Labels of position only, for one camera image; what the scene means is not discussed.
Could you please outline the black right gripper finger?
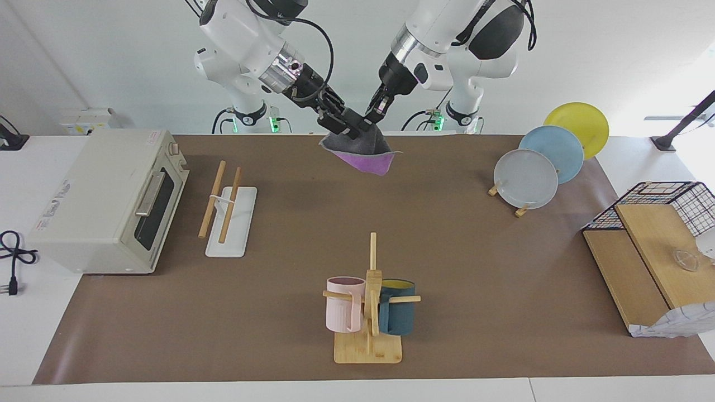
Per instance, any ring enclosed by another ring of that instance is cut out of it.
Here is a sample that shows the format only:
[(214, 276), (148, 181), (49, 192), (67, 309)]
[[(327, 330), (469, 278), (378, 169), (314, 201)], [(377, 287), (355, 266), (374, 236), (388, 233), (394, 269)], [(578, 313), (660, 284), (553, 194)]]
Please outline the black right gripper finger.
[(341, 119), (351, 131), (367, 131), (372, 125), (370, 120), (366, 119), (351, 108), (345, 108), (342, 110)]
[(332, 114), (319, 114), (318, 124), (320, 127), (333, 134), (347, 134), (350, 132), (350, 126), (342, 119), (342, 117)]

